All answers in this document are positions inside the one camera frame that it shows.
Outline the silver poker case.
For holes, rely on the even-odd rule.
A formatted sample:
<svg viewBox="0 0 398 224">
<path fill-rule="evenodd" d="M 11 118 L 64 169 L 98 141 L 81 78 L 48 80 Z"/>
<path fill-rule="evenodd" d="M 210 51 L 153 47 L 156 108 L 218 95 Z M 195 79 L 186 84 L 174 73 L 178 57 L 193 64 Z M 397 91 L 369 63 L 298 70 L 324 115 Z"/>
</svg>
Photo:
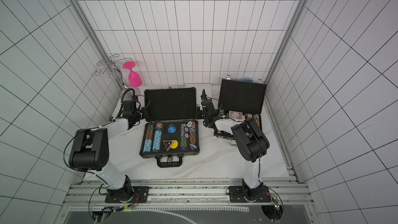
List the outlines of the silver poker case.
<svg viewBox="0 0 398 224">
<path fill-rule="evenodd" d="M 211 84 L 186 84 L 186 87 L 205 88 L 211 87 Z"/>
</svg>

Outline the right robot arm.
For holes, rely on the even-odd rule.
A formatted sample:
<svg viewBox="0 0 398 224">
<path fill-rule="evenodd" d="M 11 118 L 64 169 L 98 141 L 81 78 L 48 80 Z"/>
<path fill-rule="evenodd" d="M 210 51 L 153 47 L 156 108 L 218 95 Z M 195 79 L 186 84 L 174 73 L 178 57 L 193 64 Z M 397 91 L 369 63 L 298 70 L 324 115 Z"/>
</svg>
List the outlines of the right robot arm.
<svg viewBox="0 0 398 224">
<path fill-rule="evenodd" d="M 242 191 L 246 199 L 266 191 L 260 179 L 261 158 L 269 149 L 269 141 L 253 118 L 236 121 L 216 110 L 212 99 L 202 95 L 201 99 L 204 126 L 233 135 L 241 156 L 246 160 L 245 176 L 242 180 Z"/>
</svg>

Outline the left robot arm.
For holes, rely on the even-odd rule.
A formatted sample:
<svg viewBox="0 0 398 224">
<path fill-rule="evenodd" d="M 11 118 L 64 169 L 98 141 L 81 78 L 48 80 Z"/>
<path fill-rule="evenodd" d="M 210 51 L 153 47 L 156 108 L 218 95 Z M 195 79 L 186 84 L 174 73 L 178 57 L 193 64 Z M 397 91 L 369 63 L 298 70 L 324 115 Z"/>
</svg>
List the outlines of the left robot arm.
<svg viewBox="0 0 398 224">
<path fill-rule="evenodd" d="M 142 119 L 141 104 L 135 96 L 122 100 L 116 118 L 91 129 L 80 129 L 69 141 L 72 146 L 69 159 L 64 163 L 72 170 L 93 174 L 107 190 L 107 196 L 116 202 L 138 202 L 140 195 L 109 160 L 109 140 L 134 127 Z"/>
</svg>

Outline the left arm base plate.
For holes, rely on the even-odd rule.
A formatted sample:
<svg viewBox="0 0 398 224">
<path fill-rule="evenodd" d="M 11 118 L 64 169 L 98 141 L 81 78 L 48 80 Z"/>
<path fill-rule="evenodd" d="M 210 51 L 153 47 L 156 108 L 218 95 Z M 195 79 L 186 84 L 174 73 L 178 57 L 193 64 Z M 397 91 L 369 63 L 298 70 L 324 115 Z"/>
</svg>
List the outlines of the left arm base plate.
<svg viewBox="0 0 398 224">
<path fill-rule="evenodd" d="M 130 189 L 107 190 L 105 203 L 146 203 L 149 195 L 149 187 L 135 186 Z"/>
</svg>

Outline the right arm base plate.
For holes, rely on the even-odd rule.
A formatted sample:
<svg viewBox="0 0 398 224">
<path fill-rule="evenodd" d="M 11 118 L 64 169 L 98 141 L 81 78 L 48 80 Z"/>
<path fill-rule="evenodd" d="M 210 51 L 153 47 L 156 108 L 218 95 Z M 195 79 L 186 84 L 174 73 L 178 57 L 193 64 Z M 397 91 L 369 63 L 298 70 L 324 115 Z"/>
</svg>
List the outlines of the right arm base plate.
<svg viewBox="0 0 398 224">
<path fill-rule="evenodd" d="M 244 186 L 230 186 L 226 190 L 232 203 L 270 203 L 272 202 L 267 186 L 260 185 L 255 189 Z"/>
</svg>

